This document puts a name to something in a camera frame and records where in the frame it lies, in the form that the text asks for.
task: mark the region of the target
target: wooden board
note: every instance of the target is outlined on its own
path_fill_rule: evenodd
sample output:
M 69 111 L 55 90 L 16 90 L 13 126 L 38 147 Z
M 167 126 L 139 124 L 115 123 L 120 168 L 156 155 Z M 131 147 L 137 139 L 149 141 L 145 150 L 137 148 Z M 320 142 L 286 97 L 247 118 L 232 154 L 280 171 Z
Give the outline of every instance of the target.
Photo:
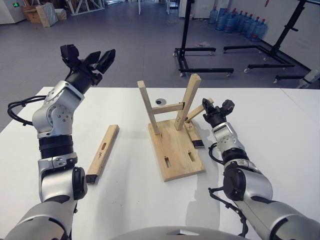
M 138 87 L 139 87 L 139 90 L 140 90 L 140 93 L 141 93 L 141 96 L 142 96 L 142 99 L 143 99 L 143 102 L 145 105 L 146 112 L 148 113 L 150 122 L 152 124 L 154 133 L 156 135 L 158 135 L 158 134 L 160 134 L 160 132 L 157 127 L 156 118 L 155 118 L 154 112 L 151 107 L 151 103 L 150 103 L 150 99 L 149 99 L 148 92 L 146 89 L 146 85 L 145 85 L 144 81 L 138 81 L 137 83 L 138 83 Z
M 182 100 L 182 102 L 184 103 L 184 107 L 178 112 L 178 115 L 175 119 L 174 126 L 177 131 L 180 131 L 184 126 L 184 122 L 200 83 L 201 78 L 199 77 L 199 75 L 196 73 L 192 74 Z
M 94 184 L 97 177 L 102 173 L 105 167 L 105 162 L 112 150 L 117 134 L 119 132 L 118 125 L 110 125 L 101 141 L 101 144 L 96 151 L 93 161 L 86 173 L 86 183 Z
M 214 103 L 214 101 L 212 100 L 212 98 L 208 99 L 210 103 Z M 192 110 L 191 112 L 188 113 L 188 115 L 185 118 L 185 121 L 187 123 L 189 123 L 191 121 L 191 119 L 193 119 L 195 116 L 197 116 L 199 113 L 201 113 L 204 109 L 204 106 L 199 105 L 198 107 L 196 107 L 194 110 Z
M 195 127 L 194 123 L 192 121 L 185 122 L 184 123 L 185 130 L 187 131 L 189 138 L 194 146 L 194 148 L 204 148 L 205 145 L 202 142 L 202 139 L 198 133 L 197 128 Z
M 153 107 L 152 111 L 153 111 L 153 114 L 163 114 L 168 112 L 179 111 L 179 110 L 182 110 L 183 108 L 184 108 L 184 104 L 180 102 L 180 103 L 175 103 L 175 104 L 170 104 L 165 106 Z
M 187 130 L 176 130 L 175 119 L 157 122 L 161 132 L 155 135 L 152 125 L 148 125 L 153 147 L 163 180 L 170 181 L 201 173 L 205 170 L 197 155 Z

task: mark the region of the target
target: white wall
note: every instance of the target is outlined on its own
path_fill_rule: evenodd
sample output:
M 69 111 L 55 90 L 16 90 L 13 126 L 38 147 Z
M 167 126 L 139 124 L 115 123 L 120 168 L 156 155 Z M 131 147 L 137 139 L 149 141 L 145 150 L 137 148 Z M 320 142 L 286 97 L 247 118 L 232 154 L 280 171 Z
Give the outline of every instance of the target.
M 298 5 L 297 0 L 231 0 L 229 9 L 248 12 L 266 19 L 268 30 L 263 40 L 274 45 Z M 306 3 L 295 28 L 290 30 L 280 50 L 310 69 L 320 67 L 320 6 Z

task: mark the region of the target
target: rectangular slot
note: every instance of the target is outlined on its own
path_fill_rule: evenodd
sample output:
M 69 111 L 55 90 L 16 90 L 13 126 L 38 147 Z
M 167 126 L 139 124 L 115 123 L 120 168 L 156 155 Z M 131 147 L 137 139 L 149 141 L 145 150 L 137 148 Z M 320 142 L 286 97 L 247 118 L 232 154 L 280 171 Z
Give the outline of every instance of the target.
M 188 151 L 188 155 L 189 155 L 189 158 L 190 158 L 191 162 L 195 162 L 196 161 L 194 156 L 192 155 L 192 153 L 190 151 Z
M 103 143 L 103 145 L 102 145 L 101 150 L 105 150 L 106 145 L 107 145 L 107 143 L 106 143 L 106 142 L 104 142 L 104 143 Z
M 170 161 L 169 161 L 169 158 L 168 158 L 167 156 L 165 156 L 165 157 L 164 157 L 164 160 L 165 160 L 166 167 L 167 167 L 168 169 L 170 169 L 170 168 L 171 168 L 171 163 L 170 163 Z

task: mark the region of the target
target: concrete floor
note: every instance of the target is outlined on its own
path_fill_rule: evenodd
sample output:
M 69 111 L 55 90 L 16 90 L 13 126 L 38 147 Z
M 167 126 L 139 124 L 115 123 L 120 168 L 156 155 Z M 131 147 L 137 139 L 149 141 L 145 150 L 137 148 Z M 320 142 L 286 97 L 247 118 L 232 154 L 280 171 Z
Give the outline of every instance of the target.
M 0 131 L 11 120 L 6 113 L 9 102 L 33 96 L 42 87 L 65 79 L 68 68 L 60 56 L 60 46 L 65 44 L 75 44 L 81 58 L 116 49 L 115 61 L 99 87 L 136 88 L 137 81 L 144 80 L 150 88 L 185 88 L 188 77 L 179 77 L 177 60 L 172 57 L 174 48 L 181 46 L 183 25 L 176 9 L 167 15 L 165 5 L 150 0 L 142 2 L 140 16 L 136 2 L 123 2 L 102 11 L 68 16 L 50 28 L 26 20 L 0 25 Z M 277 85 L 273 80 L 277 74 L 306 73 L 296 66 L 286 71 L 254 69 L 245 74 L 248 64 L 266 63 L 262 55 L 256 49 L 223 54 L 223 47 L 252 44 L 250 41 L 237 33 L 215 31 L 207 21 L 190 21 L 187 47 L 204 41 L 217 48 L 216 52 L 213 56 L 201 53 L 203 56 L 187 57 L 189 67 L 235 71 L 230 77 L 200 73 L 201 88 L 295 88 L 297 80 L 283 80 Z

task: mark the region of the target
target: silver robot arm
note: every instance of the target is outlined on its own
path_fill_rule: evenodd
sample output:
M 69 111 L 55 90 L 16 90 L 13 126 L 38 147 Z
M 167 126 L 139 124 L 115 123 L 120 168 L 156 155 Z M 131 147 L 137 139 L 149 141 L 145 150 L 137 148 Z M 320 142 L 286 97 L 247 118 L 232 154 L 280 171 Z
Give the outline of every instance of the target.
M 214 107 L 208 100 L 202 104 L 204 119 L 211 124 L 216 146 L 224 165 L 223 191 L 233 200 L 253 229 L 263 240 L 319 240 L 320 224 L 289 205 L 272 200 L 269 180 L 249 160 L 235 130 L 226 120 L 234 104 L 226 100 Z
M 8 233 L 5 240 L 68 240 L 71 239 L 73 215 L 77 202 L 87 193 L 85 171 L 75 164 L 72 123 L 76 108 L 91 85 L 102 79 L 109 68 L 115 50 L 91 53 L 79 60 L 74 45 L 61 47 L 63 61 L 70 68 L 65 81 L 60 81 L 46 96 L 44 103 L 32 116 L 37 130 L 41 159 L 39 196 L 41 203 L 31 208 Z

